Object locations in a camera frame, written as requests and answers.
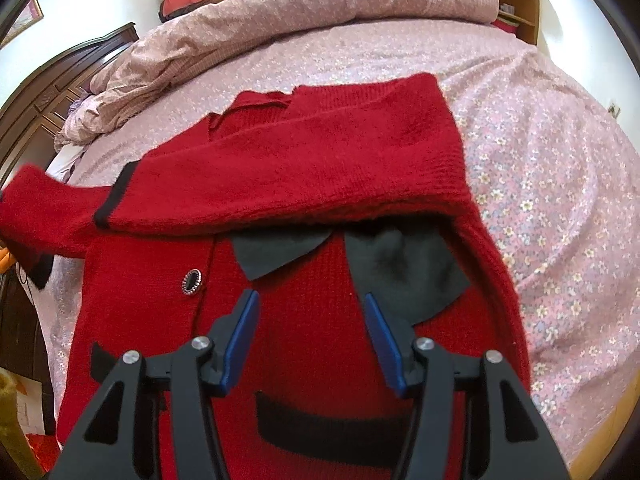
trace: metal screw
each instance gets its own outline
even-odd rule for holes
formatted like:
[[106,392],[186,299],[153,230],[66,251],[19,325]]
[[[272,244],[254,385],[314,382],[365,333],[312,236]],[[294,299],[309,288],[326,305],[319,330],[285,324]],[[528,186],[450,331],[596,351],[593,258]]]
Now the metal screw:
[[486,354],[484,354],[486,360],[491,364],[497,365],[502,362],[502,354],[497,350],[487,350]]
[[122,356],[122,362],[126,365],[132,365],[133,363],[137,363],[140,359],[140,352],[137,350],[129,350],[128,352],[124,352]]
[[211,344],[211,341],[205,335],[199,335],[198,337],[194,337],[191,340],[191,346],[194,347],[196,350],[204,350],[210,344]]
[[428,337],[419,337],[415,340],[415,347],[418,350],[433,350],[436,346],[436,343],[433,342],[433,339],[429,339]]

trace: sweater sleeve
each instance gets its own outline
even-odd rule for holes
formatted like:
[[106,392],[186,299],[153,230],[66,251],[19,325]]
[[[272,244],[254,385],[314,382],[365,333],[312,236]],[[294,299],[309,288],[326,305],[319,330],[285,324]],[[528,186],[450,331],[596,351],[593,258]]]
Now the sweater sleeve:
[[0,197],[0,236],[38,288],[52,255],[84,258],[97,234],[92,221],[108,187],[61,184],[34,166],[22,168]]
[[470,199],[462,140],[433,76],[301,88],[265,120],[272,110],[227,113],[207,142],[128,164],[96,223],[207,235],[418,211],[455,216]]

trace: red sweater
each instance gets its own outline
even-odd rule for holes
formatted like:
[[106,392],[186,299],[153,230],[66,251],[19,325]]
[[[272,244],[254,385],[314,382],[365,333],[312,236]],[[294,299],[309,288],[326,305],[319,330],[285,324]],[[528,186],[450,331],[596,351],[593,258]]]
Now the red sweater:
[[[243,92],[224,114],[127,166],[110,188],[64,186],[24,168],[2,196],[2,237],[27,268],[40,253],[86,260],[59,439],[96,390],[92,343],[117,355],[172,351],[206,333],[250,286],[262,303],[255,341],[238,387],[215,401],[232,480],[388,478],[388,470],[276,450],[256,431],[257,390],[330,417],[407,410],[385,386],[368,342],[341,234],[249,284],[224,233],[417,212],[448,218],[442,235],[472,286],[416,332],[459,353],[497,348],[528,385],[518,298],[466,186],[462,140],[431,75],[298,87],[292,95]],[[204,286],[186,296],[180,284],[190,269],[201,270]],[[171,480],[167,418],[161,447]],[[452,441],[450,478],[461,444]]]

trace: sweater button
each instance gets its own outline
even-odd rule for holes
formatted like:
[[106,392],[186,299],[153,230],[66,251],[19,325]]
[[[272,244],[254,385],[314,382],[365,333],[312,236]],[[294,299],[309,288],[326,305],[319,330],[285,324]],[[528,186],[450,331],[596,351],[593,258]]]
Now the sweater button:
[[202,284],[202,273],[198,269],[191,269],[182,280],[182,293],[187,296],[195,294]]

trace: power outlet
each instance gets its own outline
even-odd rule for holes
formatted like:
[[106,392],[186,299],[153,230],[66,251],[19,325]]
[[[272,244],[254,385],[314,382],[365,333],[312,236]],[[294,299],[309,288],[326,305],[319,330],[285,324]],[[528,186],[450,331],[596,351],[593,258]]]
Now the power outlet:
[[609,108],[607,108],[607,112],[609,112],[614,119],[617,119],[620,115],[620,107],[612,101]]

